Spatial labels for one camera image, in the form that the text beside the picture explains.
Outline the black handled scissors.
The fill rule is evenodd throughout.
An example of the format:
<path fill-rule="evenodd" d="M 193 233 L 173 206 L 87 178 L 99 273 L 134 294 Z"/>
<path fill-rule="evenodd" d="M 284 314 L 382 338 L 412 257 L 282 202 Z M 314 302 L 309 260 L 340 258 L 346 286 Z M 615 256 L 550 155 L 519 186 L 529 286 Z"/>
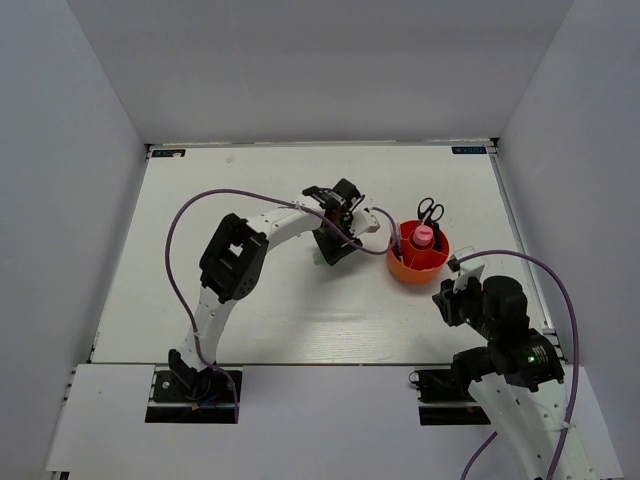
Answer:
<path fill-rule="evenodd" d="M 417 206 L 417 218 L 423 225 L 437 223 L 444 212 L 444 206 L 432 197 L 423 198 Z"/>

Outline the yellow capped black highlighter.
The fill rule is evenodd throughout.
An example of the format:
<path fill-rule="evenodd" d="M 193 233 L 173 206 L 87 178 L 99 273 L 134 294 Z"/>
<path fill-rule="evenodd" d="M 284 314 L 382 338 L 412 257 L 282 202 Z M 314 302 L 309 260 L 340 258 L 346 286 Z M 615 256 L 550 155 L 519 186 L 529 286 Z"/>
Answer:
<path fill-rule="evenodd" d="M 434 222 L 431 224 L 432 232 L 433 232 L 433 250 L 436 252 L 442 251 L 442 238 L 441 238 L 441 230 L 439 224 Z"/>

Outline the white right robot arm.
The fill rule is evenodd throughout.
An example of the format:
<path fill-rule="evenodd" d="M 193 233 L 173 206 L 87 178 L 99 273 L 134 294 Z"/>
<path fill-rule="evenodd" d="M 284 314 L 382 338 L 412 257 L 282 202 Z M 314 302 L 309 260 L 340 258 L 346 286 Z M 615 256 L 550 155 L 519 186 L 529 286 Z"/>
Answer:
<path fill-rule="evenodd" d="M 487 342 L 454 355 L 451 384 L 482 408 L 521 478 L 599 478 L 565 418 L 566 374 L 555 346 L 530 327 L 521 284 L 506 276 L 448 279 L 433 300 L 447 325 L 465 325 Z"/>

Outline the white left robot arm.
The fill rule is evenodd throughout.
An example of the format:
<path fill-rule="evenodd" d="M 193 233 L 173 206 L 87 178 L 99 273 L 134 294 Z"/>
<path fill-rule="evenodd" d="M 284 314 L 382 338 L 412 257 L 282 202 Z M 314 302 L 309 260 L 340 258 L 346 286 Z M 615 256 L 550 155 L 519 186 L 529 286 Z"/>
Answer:
<path fill-rule="evenodd" d="M 306 232 L 313 234 L 322 258 L 334 265 L 363 246 L 360 236 L 379 223 L 354 184 L 340 180 L 332 188 L 309 187 L 293 202 L 277 201 L 266 213 L 242 218 L 226 215 L 200 260 L 200 291 L 187 307 L 191 332 L 168 354 L 177 387 L 188 398 L 205 396 L 215 381 L 217 349 L 235 305 L 256 287 L 267 254 Z"/>

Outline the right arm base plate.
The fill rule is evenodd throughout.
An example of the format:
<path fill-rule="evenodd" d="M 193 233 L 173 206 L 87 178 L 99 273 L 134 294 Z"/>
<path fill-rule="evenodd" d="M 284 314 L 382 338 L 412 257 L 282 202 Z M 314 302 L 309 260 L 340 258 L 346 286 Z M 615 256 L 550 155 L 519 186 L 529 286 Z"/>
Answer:
<path fill-rule="evenodd" d="M 448 369 L 416 369 L 408 375 L 418 399 L 421 426 L 485 426 L 490 420 L 469 394 L 454 384 Z"/>

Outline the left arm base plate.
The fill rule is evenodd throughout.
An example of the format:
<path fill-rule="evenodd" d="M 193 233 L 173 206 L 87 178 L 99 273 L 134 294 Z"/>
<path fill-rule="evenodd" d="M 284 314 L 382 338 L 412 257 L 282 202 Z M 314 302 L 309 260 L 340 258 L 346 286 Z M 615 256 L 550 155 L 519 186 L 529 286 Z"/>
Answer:
<path fill-rule="evenodd" d="M 168 369 L 153 376 L 146 408 L 147 424 L 236 424 L 233 387 L 220 373 L 209 372 L 190 392 Z"/>

